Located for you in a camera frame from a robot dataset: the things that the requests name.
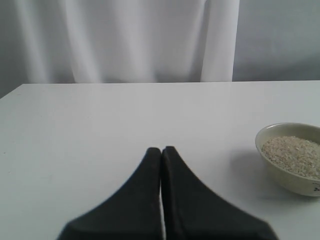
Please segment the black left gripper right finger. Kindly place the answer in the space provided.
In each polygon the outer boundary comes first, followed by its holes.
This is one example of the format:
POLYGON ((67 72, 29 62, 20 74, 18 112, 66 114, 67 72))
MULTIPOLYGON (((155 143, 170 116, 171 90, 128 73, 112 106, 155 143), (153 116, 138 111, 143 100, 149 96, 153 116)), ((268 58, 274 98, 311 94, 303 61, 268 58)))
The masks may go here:
POLYGON ((270 225, 210 190, 173 146, 161 157, 161 195, 168 240, 276 240, 270 225))

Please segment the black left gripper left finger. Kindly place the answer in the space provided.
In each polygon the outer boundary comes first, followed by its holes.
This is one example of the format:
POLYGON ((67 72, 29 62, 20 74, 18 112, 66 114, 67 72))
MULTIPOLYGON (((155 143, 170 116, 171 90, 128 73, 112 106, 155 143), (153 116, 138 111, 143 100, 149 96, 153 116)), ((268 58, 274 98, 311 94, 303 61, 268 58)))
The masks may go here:
POLYGON ((68 222, 60 240, 159 240, 161 151, 147 149, 130 178, 106 201, 68 222))

